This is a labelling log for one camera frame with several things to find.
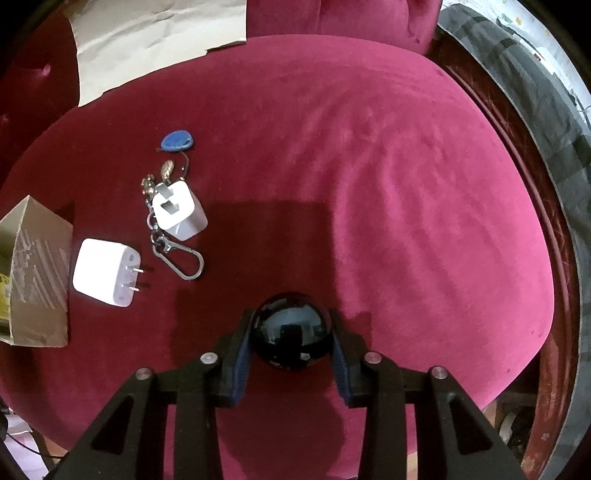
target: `red velvet chair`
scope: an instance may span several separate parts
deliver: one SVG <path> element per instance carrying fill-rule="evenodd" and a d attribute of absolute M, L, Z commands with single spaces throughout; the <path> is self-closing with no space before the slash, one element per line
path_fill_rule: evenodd
<path fill-rule="evenodd" d="M 350 18 L 331 5 L 290 17 L 285 33 L 349 26 L 362 37 L 347 22 L 331 30 L 324 7 Z M 417 31 L 424 47 L 431 33 Z M 196 138 L 189 183 L 210 218 L 191 243 L 207 262 L 193 283 L 151 255 L 137 188 L 177 128 Z M 60 189 L 48 182 L 56 178 Z M 86 237 L 111 239 L 138 248 L 157 273 L 153 294 L 128 309 L 71 291 L 64 349 L 0 346 L 0 393 L 65 447 L 136 367 L 185 363 L 240 309 L 280 290 L 338 307 L 404 367 L 445 364 L 482 407 L 550 329 L 548 249 L 506 146 L 441 69 L 385 44 L 253 38 L 135 80 L 34 141 L 2 188 L 0 215 L 26 193 L 74 223 L 72 258 Z M 355 475 L 363 412 L 344 408 L 327 362 L 293 374 L 255 361 L 245 401 L 219 423 L 229 479 Z M 409 438 L 413 451 L 412 422 Z"/>
<path fill-rule="evenodd" d="M 441 0 L 250 0 L 247 35 L 340 35 L 424 54 L 440 6 Z M 28 146 L 78 100 L 76 43 L 69 21 L 56 12 L 0 80 L 0 184 Z"/>

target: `white power adapter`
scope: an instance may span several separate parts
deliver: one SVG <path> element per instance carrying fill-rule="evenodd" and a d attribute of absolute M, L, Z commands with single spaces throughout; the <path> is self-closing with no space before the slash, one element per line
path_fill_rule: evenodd
<path fill-rule="evenodd" d="M 140 263 L 139 253 L 127 245 L 87 238 L 80 246 L 72 283 L 89 297 L 127 307 L 138 291 Z"/>
<path fill-rule="evenodd" d="M 197 235 L 207 226 L 207 217 L 195 194 L 185 181 L 156 187 L 152 208 L 158 226 L 181 242 Z"/>

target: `chair seat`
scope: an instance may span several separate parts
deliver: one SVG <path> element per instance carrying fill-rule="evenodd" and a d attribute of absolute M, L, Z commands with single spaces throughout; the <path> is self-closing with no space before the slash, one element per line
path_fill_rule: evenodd
<path fill-rule="evenodd" d="M 139 187 L 177 129 L 195 138 L 188 182 L 209 220 L 188 241 L 206 261 L 192 282 L 152 255 Z M 402 367 L 446 366 L 481 407 L 552 320 L 547 247 L 501 140 L 439 67 L 385 44 L 254 38 L 134 80 L 43 133 L 0 214 L 26 194 L 73 222 L 73 261 L 100 238 L 149 272 L 126 309 L 70 289 L 65 348 L 0 346 L 0 395 L 64 447 L 138 367 L 185 364 L 280 291 L 340 309 Z M 217 417 L 226 478 L 356 475 L 364 412 L 343 405 L 327 359 L 255 359 L 243 402 Z M 412 422 L 408 437 L 412 452 Z"/>

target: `black ball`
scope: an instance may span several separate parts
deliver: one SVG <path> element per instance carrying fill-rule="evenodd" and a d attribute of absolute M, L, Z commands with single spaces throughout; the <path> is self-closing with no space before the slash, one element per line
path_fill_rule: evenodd
<path fill-rule="evenodd" d="M 307 367 L 332 345 L 329 312 L 303 293 L 280 293 L 256 310 L 251 341 L 256 352 L 276 367 Z"/>

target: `silver carabiner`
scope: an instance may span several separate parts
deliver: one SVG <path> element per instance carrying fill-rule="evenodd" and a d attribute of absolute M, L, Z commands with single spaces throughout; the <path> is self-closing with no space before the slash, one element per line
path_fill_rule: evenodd
<path fill-rule="evenodd" d="M 158 250 L 157 245 L 163 246 L 162 252 Z M 182 270 L 179 269 L 179 267 L 173 264 L 165 255 L 172 250 L 184 250 L 190 254 L 195 255 L 195 257 L 197 257 L 197 259 L 199 260 L 199 269 L 197 270 L 197 273 L 194 273 L 193 275 L 187 275 L 183 273 Z M 186 245 L 173 242 L 164 235 L 161 235 L 159 238 L 152 240 L 152 252 L 154 253 L 154 255 L 156 255 L 156 257 L 160 258 L 164 263 L 166 263 L 183 280 L 195 280 L 203 272 L 203 267 L 205 264 L 203 261 L 202 254 L 200 254 L 197 250 L 194 250 L 191 247 L 187 247 Z"/>

